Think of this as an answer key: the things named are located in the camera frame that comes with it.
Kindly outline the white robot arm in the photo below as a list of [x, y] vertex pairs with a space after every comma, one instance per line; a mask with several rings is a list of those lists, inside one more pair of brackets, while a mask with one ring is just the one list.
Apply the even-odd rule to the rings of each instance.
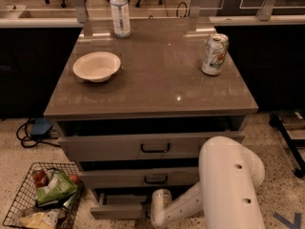
[[155, 229], [204, 214], [206, 229], [265, 229], [255, 189], [265, 177], [261, 159], [237, 141], [216, 136], [199, 153], [199, 181], [173, 199], [167, 189], [152, 193]]

